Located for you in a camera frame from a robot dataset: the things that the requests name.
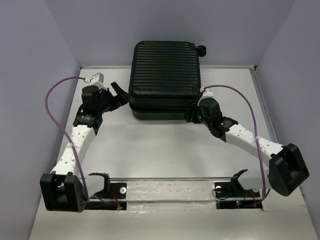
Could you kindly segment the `black ribbed hard suitcase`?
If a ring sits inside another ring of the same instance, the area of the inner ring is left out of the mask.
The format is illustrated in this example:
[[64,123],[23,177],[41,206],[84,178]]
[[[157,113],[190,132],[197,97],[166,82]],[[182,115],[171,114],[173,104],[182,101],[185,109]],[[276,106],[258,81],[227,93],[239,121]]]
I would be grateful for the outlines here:
[[128,86],[132,115],[142,121],[184,120],[200,96],[204,45],[188,41],[140,41],[133,51]]

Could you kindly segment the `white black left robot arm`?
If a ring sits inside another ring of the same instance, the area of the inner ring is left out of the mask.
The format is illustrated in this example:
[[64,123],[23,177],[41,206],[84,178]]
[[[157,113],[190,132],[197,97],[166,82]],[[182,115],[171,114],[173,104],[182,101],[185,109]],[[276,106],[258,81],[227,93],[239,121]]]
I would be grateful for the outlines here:
[[82,103],[72,124],[71,133],[64,132],[68,143],[50,173],[40,178],[40,188],[45,208],[48,211],[77,212],[93,209],[104,204],[107,210],[125,210],[119,202],[120,191],[112,186],[105,172],[85,174],[82,164],[86,153],[98,134],[103,114],[126,105],[129,95],[116,83],[104,87],[99,80],[93,80],[82,89]]

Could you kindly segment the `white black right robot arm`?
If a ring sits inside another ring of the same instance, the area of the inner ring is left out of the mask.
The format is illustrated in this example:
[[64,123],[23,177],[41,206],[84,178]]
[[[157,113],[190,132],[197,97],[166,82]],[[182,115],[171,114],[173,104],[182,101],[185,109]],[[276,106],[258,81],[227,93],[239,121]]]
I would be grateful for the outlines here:
[[258,158],[262,166],[260,170],[242,169],[232,176],[230,190],[235,196],[242,196],[248,190],[268,189],[287,197],[310,176],[296,145],[281,145],[255,136],[236,120],[223,116],[218,102],[212,97],[192,102],[185,113],[185,120],[205,125],[217,139]]

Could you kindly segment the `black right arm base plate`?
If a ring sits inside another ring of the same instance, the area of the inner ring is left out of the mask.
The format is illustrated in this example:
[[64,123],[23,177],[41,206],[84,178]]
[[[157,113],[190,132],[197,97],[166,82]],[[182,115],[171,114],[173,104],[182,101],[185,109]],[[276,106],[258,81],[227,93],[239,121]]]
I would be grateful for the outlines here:
[[230,181],[215,182],[212,195],[217,210],[263,209],[259,192],[236,188]]

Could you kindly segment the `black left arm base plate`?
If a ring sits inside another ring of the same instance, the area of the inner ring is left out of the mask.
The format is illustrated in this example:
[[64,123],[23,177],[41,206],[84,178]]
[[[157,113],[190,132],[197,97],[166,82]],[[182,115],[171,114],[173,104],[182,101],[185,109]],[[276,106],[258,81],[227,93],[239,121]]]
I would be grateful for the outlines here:
[[94,194],[85,210],[125,211],[127,209],[127,182],[112,181],[110,190],[101,190]]

